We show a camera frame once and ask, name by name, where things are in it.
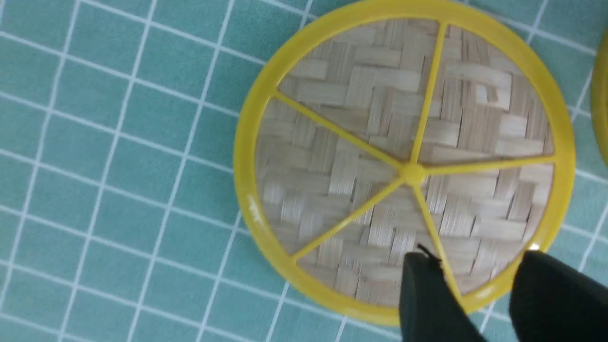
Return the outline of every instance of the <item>yellow rim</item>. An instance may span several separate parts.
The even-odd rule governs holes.
[[[599,151],[608,164],[608,31],[599,45],[591,80],[591,120]]]
[[[421,112],[421,123],[418,127],[418,134],[412,150],[412,160],[406,163],[397,161],[390,155],[368,145],[332,122],[307,110],[304,106],[289,99],[277,90],[279,83],[288,71],[319,43],[355,26],[391,18],[432,19],[440,23],[437,48],[433,57],[427,86],[427,96]],[[426,118],[429,115],[430,109],[431,96],[428,96],[428,94],[435,87],[439,64],[438,56],[441,54],[441,42],[444,37],[442,32],[445,32],[447,25],[450,24],[475,33],[495,45],[504,54],[509,56],[530,79],[547,112],[554,137],[555,153],[553,155],[507,161],[477,162],[456,166],[418,167],[416,164],[417,156],[420,151],[422,133],[424,133],[424,126],[426,125]],[[349,140],[378,159],[396,167],[401,175],[388,188],[372,197],[363,207],[354,211],[349,217],[304,247],[302,251],[291,256],[282,248],[266,221],[255,180],[255,144],[258,130],[266,105],[273,97],[286,102],[318,124],[333,130],[339,136]],[[245,101],[243,112],[241,113],[235,141],[234,170],[237,197],[239,205],[243,210],[245,222],[264,256],[283,277],[302,293],[334,311],[364,321],[397,325],[399,323],[397,308],[370,305],[338,294],[304,272],[296,264],[297,259],[304,255],[306,250],[311,251],[320,245],[324,239],[331,236],[331,234],[338,232],[350,220],[354,219],[355,216],[365,212],[393,189],[402,184],[412,185],[420,179],[420,176],[553,163],[555,166],[553,185],[545,215],[535,235],[528,242],[528,248],[546,251],[559,231],[561,221],[564,219],[570,202],[570,193],[574,184],[574,160],[574,135],[570,120],[568,119],[566,104],[559,92],[559,88],[541,60],[517,35],[512,33],[507,27],[480,12],[444,0],[374,0],[362,1],[343,7],[318,19],[293,36],[270,59],[251,88]],[[443,247],[438,240],[437,230],[434,228],[430,213],[428,209],[424,209],[427,208],[424,195],[420,190],[416,191],[419,188],[413,188],[415,189],[414,194],[419,204],[424,205],[422,207],[423,216],[429,226],[429,231],[439,256],[443,260],[447,260]],[[517,256],[515,261],[503,273],[491,282],[466,295],[457,295],[464,309],[467,312],[472,312],[504,295],[511,288],[511,283],[513,282],[513,277],[522,254],[523,252]],[[454,277],[451,274],[449,265],[445,265],[444,267],[446,268],[448,284],[454,291],[456,289]]]

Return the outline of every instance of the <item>bamboo steamer lid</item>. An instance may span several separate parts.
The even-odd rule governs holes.
[[[434,2],[405,3],[426,13]],[[362,18],[371,3],[341,14]],[[382,3],[378,12],[403,6]],[[498,26],[481,16],[471,18]],[[422,244],[473,311],[508,289],[525,249],[546,250],[555,237],[574,177],[565,103],[533,53],[536,81],[549,89],[542,97],[529,66],[523,72],[466,26],[367,21],[284,67],[281,58],[296,55],[289,49],[307,44],[305,30],[266,67],[285,73],[263,71],[254,84],[235,144],[243,215],[273,266],[321,304],[396,323],[403,258]]]

